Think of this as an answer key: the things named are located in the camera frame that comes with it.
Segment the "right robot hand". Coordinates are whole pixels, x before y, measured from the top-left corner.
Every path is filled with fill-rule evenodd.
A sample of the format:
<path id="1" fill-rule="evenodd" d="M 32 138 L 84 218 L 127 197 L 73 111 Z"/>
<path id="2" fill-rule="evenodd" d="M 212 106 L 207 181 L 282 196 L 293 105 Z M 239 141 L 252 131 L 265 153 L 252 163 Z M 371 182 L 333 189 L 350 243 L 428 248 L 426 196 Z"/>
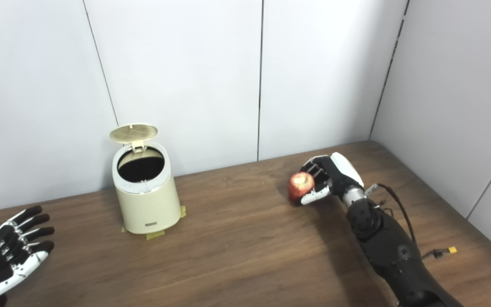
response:
<path id="1" fill-rule="evenodd" d="M 351 162 L 338 152 L 333 152 L 330 156 L 314 156 L 302 165 L 300 171 L 312 175 L 314 188 L 295 201 L 299 206 L 327 196 L 338 197 L 347 207 L 353 202 L 366 199 L 361 176 Z"/>

